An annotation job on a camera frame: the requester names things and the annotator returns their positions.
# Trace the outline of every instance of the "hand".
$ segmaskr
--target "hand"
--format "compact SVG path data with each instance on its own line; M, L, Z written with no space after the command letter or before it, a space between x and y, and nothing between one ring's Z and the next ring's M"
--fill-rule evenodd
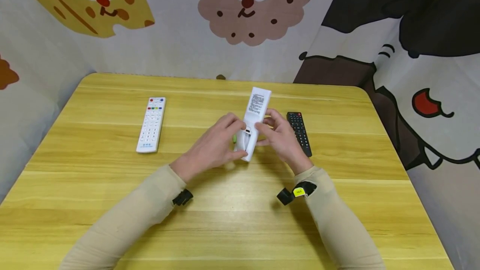
M313 163L301 149L287 119L274 109L267 109L265 114L270 117L263 119L263 123L255 124L255 128L266 137L265 140L257 141L257 146L270 145L295 175L312 168Z
M246 129L245 122L234 113L222 116L186 153L171 163L170 167L187 183L207 169L247 156L245 150L230 150L232 136L241 129Z

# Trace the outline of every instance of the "beige sleeve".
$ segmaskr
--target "beige sleeve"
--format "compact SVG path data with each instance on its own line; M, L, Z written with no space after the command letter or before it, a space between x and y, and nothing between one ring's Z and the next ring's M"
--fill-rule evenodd
M323 244L337 268L385 269L375 243L357 216L341 200L327 172L314 166L295 176L295 184L301 181L317 186L306 201Z
M113 269L147 229L170 214L172 200L184 188L185 182L170 166L161 167L76 242L60 264L60 270Z

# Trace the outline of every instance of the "black remote control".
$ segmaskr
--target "black remote control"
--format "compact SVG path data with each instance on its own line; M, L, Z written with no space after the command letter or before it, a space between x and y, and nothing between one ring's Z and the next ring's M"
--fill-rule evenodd
M287 120L290 123L297 140L300 143L301 149L308 156L312 156L312 149L310 148L310 142L308 141L307 131L305 129L305 124L303 123L303 118L300 112L288 112Z

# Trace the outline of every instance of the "remote control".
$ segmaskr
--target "remote control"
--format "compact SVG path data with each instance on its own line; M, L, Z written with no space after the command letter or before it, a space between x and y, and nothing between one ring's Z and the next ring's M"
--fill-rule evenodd
M253 156L253 150L257 144L258 130L255 128L256 122L262 122L267 111L268 102L272 91L253 87L247 110L243 116L243 122L246 124L245 130L239 130L236 134L237 142L234 151L245 150L248 155L241 158L250 162Z
M143 119L140 137L138 138L138 153L154 153L157 151L164 111L165 97L151 97L148 99L145 118Z
M312 156L312 149L310 148L310 142L308 141L307 131L305 129L305 124L303 123L303 118L300 112L288 112L287 120L290 123L297 140L300 143L301 149L308 156Z

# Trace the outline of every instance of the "wrist strap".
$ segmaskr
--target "wrist strap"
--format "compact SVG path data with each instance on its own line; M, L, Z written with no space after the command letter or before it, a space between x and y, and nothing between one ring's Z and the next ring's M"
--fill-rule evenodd
M287 188L283 188L283 190L278 193L277 198L281 201L281 203L283 203L283 205L287 205L297 197L309 197L316 188L317 185L312 182L299 182L297 185L295 185L291 193L287 190Z
M190 193L189 190L184 189L183 191L180 192L180 194L177 197L175 197L174 200L172 200L172 202L173 204L180 206L180 205L185 205L192 198L193 198L193 194Z

